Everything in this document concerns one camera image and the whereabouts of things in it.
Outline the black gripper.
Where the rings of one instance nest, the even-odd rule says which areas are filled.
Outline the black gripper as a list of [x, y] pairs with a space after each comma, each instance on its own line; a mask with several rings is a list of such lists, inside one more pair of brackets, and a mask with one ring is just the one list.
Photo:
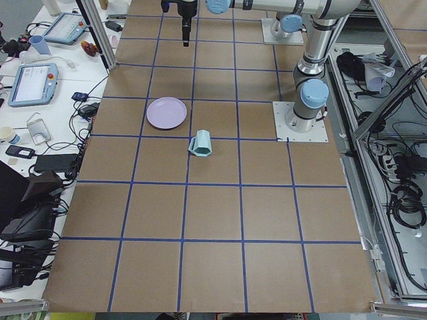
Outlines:
[[181, 31], [183, 46], [189, 47], [189, 39], [191, 35], [191, 18], [197, 15], [197, 0], [178, 0], [177, 12], [182, 17]]

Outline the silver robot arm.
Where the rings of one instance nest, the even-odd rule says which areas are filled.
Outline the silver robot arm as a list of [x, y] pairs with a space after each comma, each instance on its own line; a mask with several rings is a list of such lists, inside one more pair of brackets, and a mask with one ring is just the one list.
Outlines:
[[300, 31], [302, 24], [303, 19], [301, 15], [278, 11], [270, 27], [270, 32], [276, 41], [281, 41]]
[[348, 15], [359, 1], [206, 1], [210, 13], [219, 15], [228, 9], [243, 11], [275, 11], [272, 34], [282, 38], [302, 26], [302, 14], [308, 14], [312, 24], [302, 58], [294, 68], [296, 102], [285, 116], [285, 124], [297, 133], [307, 133], [328, 100], [328, 86], [320, 79], [324, 62], [335, 37], [340, 34]]

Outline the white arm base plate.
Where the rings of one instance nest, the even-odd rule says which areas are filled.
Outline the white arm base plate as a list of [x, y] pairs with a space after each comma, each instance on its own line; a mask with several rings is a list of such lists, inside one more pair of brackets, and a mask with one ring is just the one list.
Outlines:
[[309, 120], [300, 119], [294, 113], [294, 102], [274, 101], [273, 113], [276, 140], [279, 142], [328, 143], [326, 126], [322, 113]]
[[301, 31], [293, 33], [285, 32], [276, 18], [262, 18], [261, 24], [265, 44], [297, 46], [302, 46], [304, 44]]

